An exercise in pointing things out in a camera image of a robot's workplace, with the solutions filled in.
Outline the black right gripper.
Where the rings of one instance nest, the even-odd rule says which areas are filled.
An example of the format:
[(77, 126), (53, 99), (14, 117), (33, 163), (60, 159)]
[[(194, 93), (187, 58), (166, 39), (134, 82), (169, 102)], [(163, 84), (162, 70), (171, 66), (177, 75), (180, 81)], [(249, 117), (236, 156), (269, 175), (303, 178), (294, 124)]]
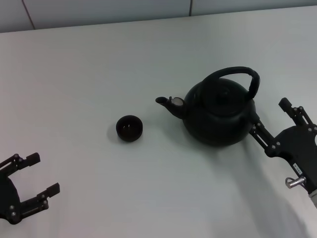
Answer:
[(317, 189), (317, 125), (312, 122), (303, 106), (292, 107), (287, 98), (282, 98), (278, 105), (293, 120), (295, 126), (273, 137), (260, 117), (252, 113), (249, 134), (262, 146), (268, 157), (284, 159), (297, 176), (305, 177), (304, 186), (308, 193), (312, 193)]

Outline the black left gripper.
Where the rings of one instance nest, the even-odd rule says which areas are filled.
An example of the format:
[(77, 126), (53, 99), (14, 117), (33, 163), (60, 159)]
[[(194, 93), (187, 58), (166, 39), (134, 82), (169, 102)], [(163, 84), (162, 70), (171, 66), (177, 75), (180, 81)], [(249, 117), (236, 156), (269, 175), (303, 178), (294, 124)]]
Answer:
[(34, 153), (27, 156), (25, 159), (18, 154), (14, 154), (10, 158), (0, 164), (0, 218), (7, 220), (10, 224), (16, 225), (21, 219), (35, 215), (49, 208), (48, 198), (51, 198), (60, 193), (59, 183), (48, 187), (45, 191), (37, 196), (30, 198), (20, 203), (18, 192), (6, 175), (13, 174), (17, 170), (22, 170), (26, 167), (33, 166), (39, 163), (40, 155)]

